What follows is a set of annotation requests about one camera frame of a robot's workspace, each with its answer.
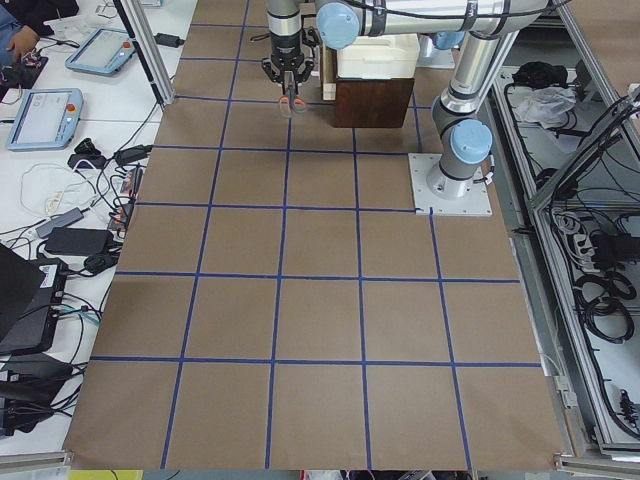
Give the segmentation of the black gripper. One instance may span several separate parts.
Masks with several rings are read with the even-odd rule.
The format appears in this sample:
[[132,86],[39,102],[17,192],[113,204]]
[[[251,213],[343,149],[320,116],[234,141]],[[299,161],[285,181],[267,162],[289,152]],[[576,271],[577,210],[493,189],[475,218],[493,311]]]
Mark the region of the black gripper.
[[280,84],[283,96],[289,95],[290,83],[294,95],[298,96],[300,85],[311,76],[315,60],[302,53],[272,54],[269,58],[262,59],[261,67],[273,83]]

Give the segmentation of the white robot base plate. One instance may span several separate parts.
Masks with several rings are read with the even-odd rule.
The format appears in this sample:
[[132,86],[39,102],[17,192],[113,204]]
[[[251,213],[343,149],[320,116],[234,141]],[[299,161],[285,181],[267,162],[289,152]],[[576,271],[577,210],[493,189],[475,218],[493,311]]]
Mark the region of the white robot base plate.
[[440,169],[441,154],[410,153],[414,211],[423,216],[490,217],[492,207],[480,166],[466,180],[452,180]]

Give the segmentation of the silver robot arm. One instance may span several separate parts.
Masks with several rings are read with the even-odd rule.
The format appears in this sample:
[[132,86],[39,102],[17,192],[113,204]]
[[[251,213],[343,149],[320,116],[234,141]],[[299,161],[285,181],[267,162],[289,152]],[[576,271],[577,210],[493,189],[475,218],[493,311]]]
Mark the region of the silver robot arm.
[[303,26],[303,1],[268,1],[267,19],[271,54],[262,60],[268,78],[282,89],[282,94],[297,94],[315,68],[315,58],[303,46],[314,49],[325,43],[333,49],[351,45],[360,35],[361,12],[346,1],[313,1],[317,33]]
[[476,118],[498,68],[517,33],[550,1],[318,1],[316,25],[322,43],[334,50],[358,37],[461,33],[460,56],[448,87],[435,101],[432,118],[443,153],[426,176],[430,191],[464,197],[480,164],[489,156],[492,135]]

